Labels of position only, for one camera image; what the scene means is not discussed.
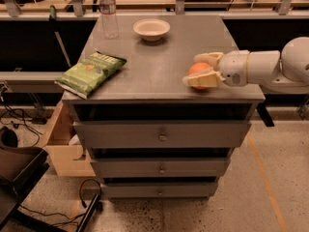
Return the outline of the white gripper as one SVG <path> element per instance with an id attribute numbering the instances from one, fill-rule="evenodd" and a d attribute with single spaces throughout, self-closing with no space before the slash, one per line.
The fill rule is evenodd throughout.
<path id="1" fill-rule="evenodd" d="M 192 71 L 183 78 L 183 84 L 195 89 L 214 88 L 224 81 L 228 86 L 246 86 L 248 57 L 248 50 L 234 50 L 225 55 L 223 52 L 197 54 L 193 61 L 209 64 L 210 67 Z"/>

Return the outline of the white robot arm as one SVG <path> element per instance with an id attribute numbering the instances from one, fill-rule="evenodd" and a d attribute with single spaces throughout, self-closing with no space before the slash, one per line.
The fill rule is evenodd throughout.
<path id="1" fill-rule="evenodd" d="M 286 94 L 306 94 L 309 90 L 308 37 L 289 41 L 281 51 L 210 52 L 196 55 L 194 62 L 207 66 L 183 78 L 183 84 L 192 88 L 225 83 L 234 87 L 258 84 Z"/>

